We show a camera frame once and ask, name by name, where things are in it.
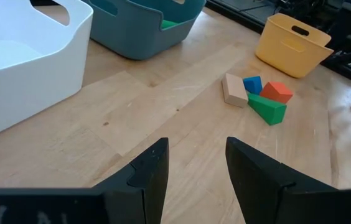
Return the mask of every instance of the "orange triangular block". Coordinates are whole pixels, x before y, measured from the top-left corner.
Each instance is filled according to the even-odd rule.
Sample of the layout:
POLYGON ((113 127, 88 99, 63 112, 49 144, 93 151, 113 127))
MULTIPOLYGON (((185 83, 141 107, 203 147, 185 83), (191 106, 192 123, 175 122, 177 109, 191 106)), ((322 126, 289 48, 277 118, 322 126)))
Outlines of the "orange triangular block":
POLYGON ((286 104, 293 96, 293 92, 280 82, 268 82, 260 96, 286 104))

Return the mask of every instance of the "white plastic bin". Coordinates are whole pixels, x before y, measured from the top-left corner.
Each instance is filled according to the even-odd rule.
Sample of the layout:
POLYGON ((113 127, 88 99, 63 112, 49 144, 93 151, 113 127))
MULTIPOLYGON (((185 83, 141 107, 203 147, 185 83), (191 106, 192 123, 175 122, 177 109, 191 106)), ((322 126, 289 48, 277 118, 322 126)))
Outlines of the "white plastic bin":
POLYGON ((92 8, 54 0, 65 26, 29 0, 0 0, 0 131, 72 96, 82 87, 92 8))

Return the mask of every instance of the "wooden table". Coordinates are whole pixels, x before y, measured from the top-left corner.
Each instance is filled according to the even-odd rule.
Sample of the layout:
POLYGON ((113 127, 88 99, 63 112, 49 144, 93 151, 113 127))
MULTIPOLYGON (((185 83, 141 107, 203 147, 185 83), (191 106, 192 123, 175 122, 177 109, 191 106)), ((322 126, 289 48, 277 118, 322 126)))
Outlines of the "wooden table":
MULTIPOLYGON (((56 7, 43 11, 62 16, 56 7)), ((90 187, 170 139, 163 223, 243 223, 225 161, 235 136, 327 184, 351 188, 351 81, 318 66, 291 78, 254 55, 259 34, 205 9, 181 44, 145 61, 90 41, 84 87, 0 133, 0 187, 90 187), (294 92, 281 124, 223 102, 221 77, 294 92)))

